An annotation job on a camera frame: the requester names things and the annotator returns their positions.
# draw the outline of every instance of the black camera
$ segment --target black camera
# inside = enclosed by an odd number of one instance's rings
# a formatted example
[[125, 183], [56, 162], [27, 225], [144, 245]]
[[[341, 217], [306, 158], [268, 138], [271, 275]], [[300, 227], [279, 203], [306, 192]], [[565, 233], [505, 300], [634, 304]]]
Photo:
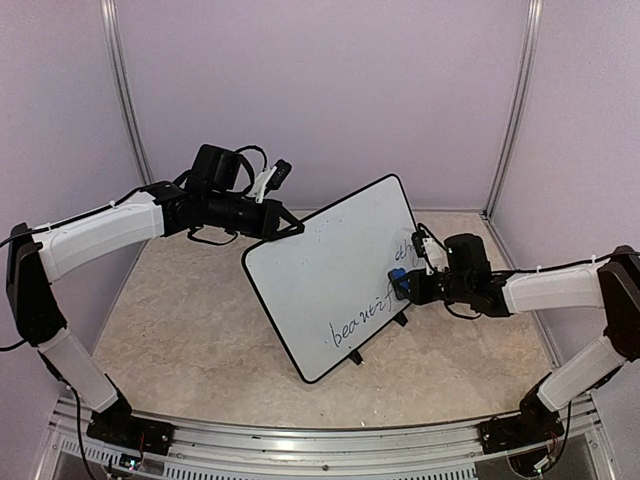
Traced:
[[444, 241], [447, 248], [449, 271], [454, 275], [474, 277], [491, 276], [491, 264], [487, 259], [482, 238], [471, 233], [462, 233]]
[[[245, 150], [259, 152], [264, 160], [263, 171], [266, 171], [267, 156], [258, 146], [249, 145], [236, 151], [213, 145], [200, 147], [191, 169], [173, 182], [174, 188], [183, 183], [184, 187], [178, 188], [178, 196], [167, 208], [171, 231], [187, 228], [190, 240], [212, 245], [218, 244], [195, 236], [205, 225], [223, 228], [234, 238], [242, 234], [262, 240], [277, 240], [304, 231], [304, 225], [284, 208], [282, 202], [264, 199], [258, 203], [247, 197], [255, 185], [256, 175], [241, 154]], [[241, 167], [249, 177], [249, 184], [241, 191], [233, 191]], [[277, 190], [291, 171], [291, 165], [284, 160], [278, 160], [275, 167], [265, 185], [265, 193]], [[281, 220], [289, 225], [280, 229]]]

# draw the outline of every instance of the whiteboard black frame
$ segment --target whiteboard black frame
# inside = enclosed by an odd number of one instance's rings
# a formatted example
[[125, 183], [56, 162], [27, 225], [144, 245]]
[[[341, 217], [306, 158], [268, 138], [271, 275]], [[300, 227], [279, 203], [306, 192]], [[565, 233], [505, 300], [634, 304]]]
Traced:
[[[344, 202], [346, 200], [349, 200], [352, 197], [355, 197], [356, 195], [362, 193], [363, 191], [365, 191], [365, 190], [367, 190], [367, 189], [377, 185], [378, 183], [383, 182], [386, 179], [391, 178], [391, 177], [394, 177], [396, 180], [398, 180], [398, 184], [400, 185], [400, 191], [402, 192], [402, 196], [403, 196], [404, 201], [405, 201], [405, 203], [407, 205], [407, 209], [409, 210], [409, 215], [411, 216], [411, 221], [413, 222], [413, 228], [417, 229], [416, 219], [413, 217], [413, 211], [411, 210], [411, 206], [409, 205], [409, 200], [407, 199], [407, 193], [404, 190], [404, 185], [402, 185], [402, 180], [400, 180], [400, 177], [398, 177], [398, 175], [396, 175], [395, 173], [388, 173], [387, 175], [385, 175], [383, 177], [380, 177], [379, 179], [375, 180], [374, 182], [369, 183], [368, 185], [365, 185], [364, 187], [359, 188], [355, 192], [352, 192], [349, 195], [347, 195], [347, 196], [345, 196], [345, 197], [343, 197], [343, 198], [341, 198], [339, 200], [336, 200], [335, 202], [333, 202], [333, 203], [331, 203], [331, 204], [329, 204], [329, 205], [327, 205], [325, 207], [322, 207], [319, 210], [316, 210], [312, 214], [307, 215], [305, 218], [303, 218], [302, 219], [302, 223], [304, 223], [307, 220], [315, 217], [316, 215], [321, 214], [322, 212], [325, 212], [326, 210], [329, 210], [330, 208], [333, 208], [333, 207], [339, 205], [340, 203], [342, 203], [342, 202]], [[298, 366], [295, 358], [291, 354], [291, 351], [289, 350], [289, 347], [287, 346], [287, 343], [284, 341], [284, 338], [282, 337], [282, 334], [280, 333], [280, 330], [278, 330], [278, 326], [276, 325], [276, 322], [273, 320], [273, 317], [271, 316], [271, 312], [267, 308], [267, 304], [265, 303], [264, 299], [262, 298], [262, 295], [260, 295], [260, 290], [258, 289], [258, 286], [253, 281], [253, 278], [251, 277], [251, 273], [249, 272], [249, 269], [247, 268], [246, 260], [247, 260], [247, 255], [249, 254], [249, 252], [251, 252], [252, 250], [255, 250], [256, 248], [260, 247], [261, 245], [264, 245], [265, 243], [267, 243], [267, 241], [263, 240], [261, 242], [256, 243], [255, 245], [250, 246], [249, 248], [247, 248], [244, 251], [244, 253], [242, 254], [242, 259], [241, 259], [242, 269], [244, 270], [244, 273], [247, 275], [247, 278], [249, 279], [249, 283], [251, 284], [251, 287], [253, 288], [253, 291], [255, 292], [256, 296], [258, 297], [258, 300], [260, 301], [260, 305], [262, 305], [262, 309], [267, 314], [267, 317], [269, 318], [269, 321], [271, 322], [271, 325], [273, 326], [273, 329], [276, 331], [276, 334], [278, 335], [278, 338], [280, 339], [280, 343], [284, 347], [285, 351], [287, 352], [287, 355], [289, 356], [289, 359], [291, 360], [291, 363], [293, 363], [293, 366], [295, 367], [296, 371], [298, 372], [298, 376], [302, 379], [302, 381], [304, 383], [306, 383], [308, 385], [313, 385], [314, 383], [318, 383], [320, 380], [322, 380], [325, 376], [327, 376], [329, 373], [331, 373], [338, 365], [342, 364], [345, 360], [349, 359], [349, 357], [351, 356], [351, 354], [353, 352], [357, 352], [361, 347], [363, 347], [365, 344], [367, 344], [369, 342], [369, 340], [371, 340], [378, 333], [380, 333], [382, 331], [382, 329], [384, 329], [391, 322], [395, 321], [395, 318], [398, 315], [400, 315], [401, 313], [403, 313], [407, 309], [407, 307], [409, 305], [411, 305], [411, 303], [407, 303], [407, 305], [404, 306], [402, 308], [402, 310], [400, 310], [393, 317], [391, 317], [378, 330], [373, 332], [366, 340], [364, 340], [356, 348], [352, 349], [352, 351], [347, 353], [342, 359], [338, 360], [333, 367], [328, 369], [326, 372], [324, 372], [318, 378], [316, 378], [315, 380], [307, 380], [304, 377], [304, 375], [302, 374], [302, 371], [300, 370], [300, 367]]]

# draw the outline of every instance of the metal frame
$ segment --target metal frame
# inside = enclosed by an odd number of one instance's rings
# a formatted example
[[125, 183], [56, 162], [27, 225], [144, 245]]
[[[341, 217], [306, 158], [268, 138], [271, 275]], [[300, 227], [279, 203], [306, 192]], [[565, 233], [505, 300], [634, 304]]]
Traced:
[[[75, 415], [74, 400], [58, 401], [36, 479], [52, 478], [61, 450], [79, 455]], [[83, 430], [90, 415], [90, 410], [83, 406]], [[236, 478], [253, 479], [288, 476], [357, 480], [410, 478], [429, 472], [443, 472], [442, 478], [445, 478], [445, 471], [468, 470], [476, 462], [505, 455], [482, 453], [476, 425], [489, 417], [402, 428], [315, 430], [237, 426], [142, 412], [136, 415], [176, 426], [168, 457], [145, 456], [150, 464], [159, 468], [153, 478], [195, 479], [196, 475], [206, 473], [213, 473], [210, 478], [215, 478], [215, 474], [231, 473]], [[561, 418], [566, 420], [566, 409], [561, 411]], [[602, 442], [601, 429], [591, 398], [583, 395], [574, 401], [571, 437], [590, 435], [588, 441]], [[89, 459], [103, 465], [110, 456], [132, 453], [86, 437], [84, 443]], [[612, 472], [608, 473], [604, 466], [608, 461], [606, 448], [592, 449], [592, 457], [594, 464], [599, 465], [596, 466], [599, 478], [613, 480]]]
[[504, 188], [507, 171], [513, 156], [513, 149], [518, 137], [522, 115], [524, 113], [525, 102], [529, 81], [533, 72], [533, 61], [538, 43], [538, 31], [540, 29], [540, 19], [542, 16], [542, 0], [529, 0], [529, 13], [527, 15], [527, 26], [525, 29], [524, 45], [520, 56], [520, 66], [518, 68], [518, 80], [516, 90], [511, 102], [507, 130], [505, 132], [500, 157], [496, 168], [489, 198], [484, 208], [484, 213], [489, 220], [495, 213], [498, 200]]
[[[493, 223], [489, 218], [485, 215], [482, 215], [482, 220], [489, 231], [489, 234], [496, 242], [498, 246], [498, 250], [502, 254], [502, 257], [506, 260], [507, 266], [509, 268], [514, 268], [514, 263], [512, 260], [509, 251], [507, 250], [502, 237], [498, 233], [498, 231], [493, 226]], [[560, 354], [558, 353], [558, 347], [556, 343], [553, 341], [553, 337], [549, 332], [549, 329], [542, 321], [542, 318], [538, 314], [538, 312], [530, 312], [534, 318], [536, 330], [538, 331], [538, 336], [540, 337], [542, 347], [545, 350], [547, 355], [547, 359], [551, 364], [552, 369], [560, 368]], [[613, 451], [611, 449], [611, 444], [609, 442], [609, 438], [602, 427], [602, 424], [599, 420], [598, 411], [596, 409], [595, 404], [593, 404], [594, 414], [598, 416], [597, 425], [598, 427], [591, 432], [587, 432], [585, 434], [585, 438], [587, 439], [587, 443], [589, 445], [589, 452], [591, 454], [591, 460], [593, 462], [594, 468], [596, 470], [596, 476], [598, 479], [611, 479], [615, 480], [615, 470], [613, 466]]]
[[428, 213], [475, 213], [476, 215], [483, 215], [484, 211], [479, 208], [412, 208], [412, 212], [428, 212]]
[[100, 0], [100, 7], [104, 33], [107, 40], [107, 49], [109, 51], [109, 57], [111, 58], [111, 68], [113, 70], [116, 93], [118, 94], [120, 109], [122, 110], [122, 119], [127, 129], [127, 136], [129, 137], [140, 181], [145, 185], [149, 185], [153, 183], [153, 175], [144, 151], [140, 130], [138, 128], [138, 120], [136, 119], [133, 102], [131, 101], [124, 53], [122, 51], [120, 31], [118, 29], [118, 13], [116, 11], [115, 0]]

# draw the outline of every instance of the white arm cover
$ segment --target white arm cover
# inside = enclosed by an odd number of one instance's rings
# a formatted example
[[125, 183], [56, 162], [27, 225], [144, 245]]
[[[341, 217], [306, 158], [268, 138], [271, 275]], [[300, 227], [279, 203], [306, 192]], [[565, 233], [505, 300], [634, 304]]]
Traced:
[[42, 243], [40, 259], [49, 282], [114, 250], [162, 236], [162, 207], [154, 199], [138, 192], [117, 207], [33, 235], [34, 242]]
[[100, 371], [82, 344], [67, 328], [38, 345], [38, 351], [75, 388], [87, 405], [102, 412], [118, 399], [118, 392]]
[[558, 411], [626, 362], [609, 338], [597, 338], [540, 385], [538, 398], [550, 411]]
[[602, 308], [598, 280], [602, 265], [603, 262], [553, 272], [515, 274], [502, 288], [507, 308], [511, 313], [545, 308]]

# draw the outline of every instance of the wire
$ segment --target wire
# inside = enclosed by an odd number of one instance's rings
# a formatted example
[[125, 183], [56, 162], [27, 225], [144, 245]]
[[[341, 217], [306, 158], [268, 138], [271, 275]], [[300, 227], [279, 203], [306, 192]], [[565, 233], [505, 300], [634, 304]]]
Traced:
[[424, 252], [424, 261], [427, 262], [427, 265], [431, 269], [432, 272], [436, 272], [437, 271], [433, 267], [433, 264], [431, 263], [431, 259], [429, 258], [429, 254], [427, 252]]
[[554, 468], [558, 462], [560, 461], [560, 458], [562, 458], [562, 454], [564, 453], [564, 449], [567, 446], [567, 440], [569, 440], [569, 429], [571, 428], [571, 405], [572, 405], [573, 401], [569, 402], [569, 406], [567, 407], [567, 428], [564, 431], [564, 440], [562, 441], [562, 446], [560, 447], [560, 452], [558, 453], [558, 456], [555, 457], [555, 459], [553, 460], [553, 463], [551, 465], [549, 465], [549, 468], [547, 468], [546, 470], [543, 470], [542, 473], [547, 473], [549, 472], [552, 468]]
[[513, 469], [513, 466], [511, 465], [511, 462], [507, 462], [509, 463], [509, 466], [511, 467], [511, 470], [513, 471], [513, 473], [515, 473], [517, 476], [521, 477], [521, 478], [542, 478], [542, 475], [546, 475], [549, 471], [551, 471], [560, 461], [560, 458], [562, 458], [562, 454], [564, 453], [564, 449], [567, 445], [567, 440], [569, 439], [569, 429], [571, 428], [571, 405], [572, 405], [572, 401], [569, 402], [569, 405], [567, 407], [567, 428], [564, 431], [564, 439], [562, 441], [562, 445], [560, 447], [560, 451], [558, 452], [558, 454], [556, 455], [555, 453], [555, 449], [557, 447], [557, 441], [558, 441], [558, 437], [556, 437], [556, 435], [551, 432], [551, 438], [553, 440], [553, 447], [551, 449], [551, 452], [549, 453], [549, 455], [547, 455], [546, 458], [548, 459], [552, 459], [553, 461], [549, 464], [549, 467], [546, 469], [543, 469], [542, 471], [534, 471], [532, 472], [531, 475], [524, 475], [524, 474], [520, 474], [518, 472], [516, 472]]
[[84, 451], [84, 443], [82, 442], [82, 425], [80, 422], [82, 407], [80, 406], [80, 395], [78, 395], [78, 391], [69, 383], [67, 383], [67, 386], [76, 397], [76, 429], [78, 430], [78, 445], [80, 445], [80, 455], [82, 456], [82, 463], [84, 463], [84, 468], [87, 470], [89, 478], [91, 478], [91, 480], [96, 480], [96, 477], [93, 476], [93, 472], [91, 472], [91, 468], [89, 467], [89, 462], [87, 462], [87, 455]]
[[427, 234], [433, 238], [433, 240], [438, 244], [438, 246], [445, 251], [445, 253], [448, 252], [447, 247], [444, 246], [444, 244], [438, 239], [438, 237], [436, 237], [433, 232], [431, 230], [429, 230], [429, 227], [427, 227], [424, 223], [418, 222], [418, 228], [421, 228], [422, 230], [424, 230], [425, 232], [427, 232]]
[[140, 436], [140, 465], [138, 465], [138, 471], [142, 471], [142, 465], [144, 464], [144, 432]]
[[269, 164], [269, 162], [267, 160], [267, 154], [259, 146], [257, 146], [257, 145], [246, 145], [244, 147], [240, 147], [239, 149], [237, 149], [235, 151], [235, 153], [242, 153], [242, 152], [245, 152], [247, 150], [254, 150], [254, 151], [260, 152], [262, 154], [262, 170], [263, 171], [266, 170], [267, 169], [267, 165]]
[[113, 479], [113, 480], [129, 480], [130, 478], [135, 477], [136, 473], [138, 473], [138, 471], [135, 471], [135, 473], [132, 473], [130, 475], [127, 475], [126, 477], [123, 477], [121, 475], [121, 473], [120, 473], [122, 471], [122, 467], [116, 467], [115, 468], [116, 473], [113, 473], [114, 466], [113, 466], [113, 463], [111, 461], [111, 458], [109, 458], [109, 465], [107, 466], [107, 468], [105, 468], [104, 465], [100, 465], [100, 468], [102, 468], [102, 471], [107, 476], [107, 480], [110, 480], [110, 479]]
[[447, 312], [449, 312], [451, 315], [453, 315], [456, 318], [461, 318], [463, 320], [477, 320], [478, 318], [480, 318], [482, 316], [481, 313], [479, 313], [478, 315], [476, 315], [475, 317], [472, 317], [470, 315], [463, 315], [462, 313], [457, 313], [454, 312], [451, 307], [450, 307], [450, 303], [445, 302], [444, 303], [444, 308], [447, 309]]
[[16, 348], [21, 347], [25, 343], [27, 343], [26, 340], [20, 340], [18, 343], [14, 343], [10, 347], [0, 347], [0, 352], [10, 352], [11, 350], [15, 350]]
[[179, 187], [184, 183], [184, 181], [187, 179], [189, 175], [191, 175], [191, 169], [185, 170], [184, 172], [182, 172], [180, 175], [178, 175], [178, 178], [176, 178], [172, 183], [174, 183]]
[[575, 262], [562, 263], [560, 265], [552, 265], [551, 267], [544, 267], [540, 269], [516, 269], [516, 270], [496, 270], [493, 273], [543, 273], [543, 272], [553, 272], [556, 270], [562, 270], [563, 268], [577, 267], [578, 265], [585, 265], [588, 263], [599, 263], [604, 260], [609, 260], [610, 258], [615, 257], [628, 257], [631, 255], [640, 255], [640, 252], [630, 251], [630, 252], [611, 252], [606, 255], [602, 255], [601, 257], [597, 257], [595, 259], [585, 258], [584, 260], [576, 260]]
[[231, 239], [226, 242], [213, 242], [211, 240], [205, 240], [204, 238], [196, 237], [196, 233], [202, 230], [203, 227], [194, 227], [189, 232], [187, 232], [187, 238], [192, 242], [204, 243], [205, 245], [213, 245], [214, 247], [224, 247], [225, 245], [229, 245], [236, 238], [238, 238], [238, 232], [233, 232], [231, 235]]
[[[141, 191], [144, 188], [145, 187], [136, 187], [136, 188], [134, 188], [129, 193], [127, 193], [124, 197], [121, 197], [118, 200], [116, 200], [113, 203], [113, 206], [117, 207], [118, 205], [126, 202], [132, 195], [134, 195], [135, 193]], [[97, 215], [98, 213], [106, 212], [107, 210], [110, 210], [111, 208], [113, 208], [113, 206], [111, 206], [111, 204], [103, 205], [102, 207], [96, 208], [95, 210], [90, 210], [88, 212], [81, 213], [80, 215], [76, 215], [75, 217], [67, 218], [66, 220], [62, 220], [62, 221], [60, 221], [58, 223], [54, 223], [53, 225], [50, 225], [50, 226], [40, 227], [40, 228], [30, 228], [29, 230], [27, 230], [25, 232], [20, 232], [20, 233], [17, 233], [15, 235], [12, 235], [12, 236], [10, 236], [8, 238], [5, 238], [2, 242], [0, 242], [0, 248], [4, 247], [8, 243], [13, 242], [14, 240], [17, 240], [18, 238], [26, 237], [27, 235], [36, 235], [38, 233], [44, 233], [44, 232], [46, 232], [48, 230], [53, 230], [54, 228], [64, 227], [65, 225], [68, 225], [68, 224], [70, 224], [72, 222], [77, 222], [78, 220], [84, 220], [85, 218], [91, 217], [93, 215]]]

